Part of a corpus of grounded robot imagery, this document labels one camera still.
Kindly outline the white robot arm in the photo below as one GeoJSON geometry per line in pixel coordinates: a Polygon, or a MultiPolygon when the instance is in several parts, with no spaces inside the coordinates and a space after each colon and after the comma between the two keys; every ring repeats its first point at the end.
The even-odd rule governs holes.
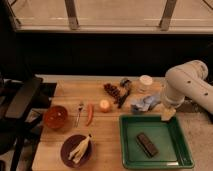
{"type": "Polygon", "coordinates": [[[213,122],[213,85],[205,81],[207,65],[192,60],[170,68],[165,74],[161,102],[166,108],[178,108],[188,97],[204,108],[213,122]]]}

